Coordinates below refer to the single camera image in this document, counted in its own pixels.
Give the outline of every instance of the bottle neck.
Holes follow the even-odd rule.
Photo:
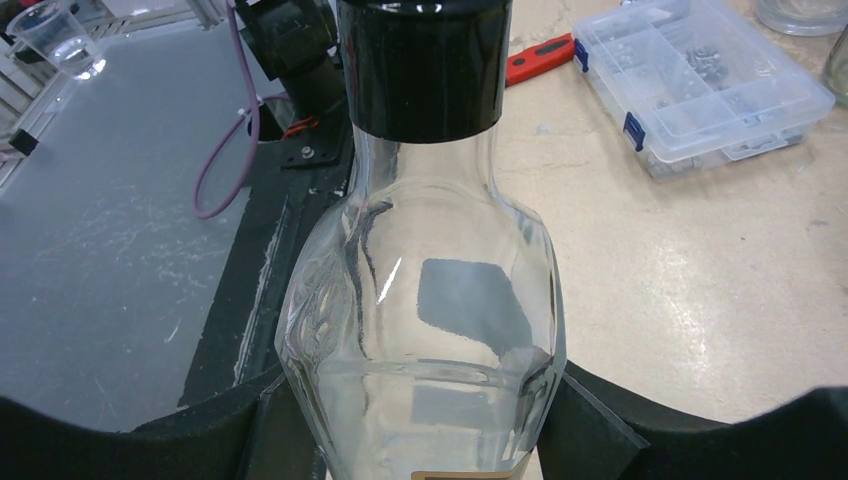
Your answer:
[[[492,176],[496,129],[453,142],[413,144],[383,140],[354,126],[356,172],[351,194],[367,198],[405,185],[491,196],[496,191]]]

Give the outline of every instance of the glass bottle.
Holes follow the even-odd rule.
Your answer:
[[[789,35],[829,35],[848,23],[848,0],[757,0],[757,18]]]
[[[551,240],[492,174],[510,10],[338,2],[354,183],[275,342],[335,480],[519,479],[562,376]]]
[[[842,31],[836,45],[824,65],[822,79],[827,88],[836,95],[840,104],[848,106],[848,25]]]

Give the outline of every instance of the screwdriver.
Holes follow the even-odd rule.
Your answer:
[[[574,40],[570,33],[530,47],[509,57],[506,66],[506,86],[511,87],[541,75],[570,62],[572,58],[574,58]]]

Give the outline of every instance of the white countertop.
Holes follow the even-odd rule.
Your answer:
[[[515,0],[510,53],[617,5]],[[757,28],[816,76],[836,40]],[[848,384],[847,129],[657,183],[573,65],[510,88],[496,178],[553,238],[569,360],[725,422]]]

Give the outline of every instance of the red wire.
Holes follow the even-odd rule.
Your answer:
[[[303,120],[292,123],[289,128],[286,130],[286,133],[283,134],[283,138],[289,138],[296,133],[300,133],[304,130],[309,130],[310,128],[315,128],[320,124],[319,120],[313,120],[313,117],[304,118]]]

